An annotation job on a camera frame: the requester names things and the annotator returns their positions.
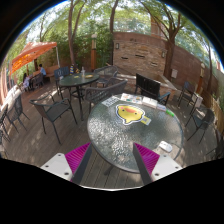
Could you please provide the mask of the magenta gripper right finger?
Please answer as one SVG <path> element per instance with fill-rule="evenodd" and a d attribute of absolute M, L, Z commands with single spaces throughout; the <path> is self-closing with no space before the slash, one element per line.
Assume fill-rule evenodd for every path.
<path fill-rule="evenodd" d="M 160 155 L 137 143 L 133 144 L 133 154 L 139 168 L 144 185 L 153 182 L 151 174 L 157 164 Z"/>

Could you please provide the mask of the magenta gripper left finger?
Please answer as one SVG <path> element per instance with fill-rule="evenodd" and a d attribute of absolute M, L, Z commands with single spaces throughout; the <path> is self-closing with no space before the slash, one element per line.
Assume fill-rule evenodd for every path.
<path fill-rule="evenodd" d="M 71 181 L 80 184 L 84 175 L 87 163 L 92 153 L 91 143 L 86 143 L 68 152 L 65 157 L 72 171 Z"/>

